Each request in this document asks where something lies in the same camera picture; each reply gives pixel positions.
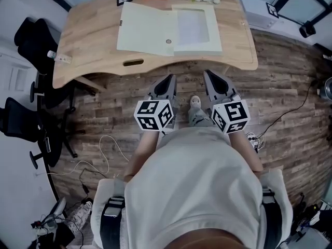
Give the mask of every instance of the small bottle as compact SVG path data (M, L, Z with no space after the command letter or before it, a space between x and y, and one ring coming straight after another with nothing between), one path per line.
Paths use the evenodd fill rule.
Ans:
M53 51L48 51L47 57L54 59L54 61L60 61L60 62L64 62L67 64L72 63L72 58L70 56L66 56L64 54L56 53Z

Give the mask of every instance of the person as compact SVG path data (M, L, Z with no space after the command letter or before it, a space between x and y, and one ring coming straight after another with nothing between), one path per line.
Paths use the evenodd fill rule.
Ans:
M275 193L284 241L292 207L281 170L264 171L243 131L223 135L190 100L188 128L144 132L124 190L130 249L259 248L262 185Z

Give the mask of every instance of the desk leg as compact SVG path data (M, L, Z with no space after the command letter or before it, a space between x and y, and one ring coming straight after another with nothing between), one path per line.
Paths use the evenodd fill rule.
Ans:
M223 74L223 75L226 75L228 69L229 69L229 65L226 65L225 68L224 68L223 71L222 71L222 74Z
M85 77L77 77L77 78L75 78L75 80L78 81L78 82L81 82L81 83L83 83L85 85L88 85L88 86L90 86L92 88L98 89L100 92L105 92L107 90L104 87L102 87L102 86L100 86L100 85L98 85L98 84L96 84L96 83L88 80Z

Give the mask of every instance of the white sneaker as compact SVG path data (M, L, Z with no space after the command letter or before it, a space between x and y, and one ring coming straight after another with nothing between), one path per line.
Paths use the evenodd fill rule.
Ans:
M201 99L197 95L191 97L190 108L201 108Z

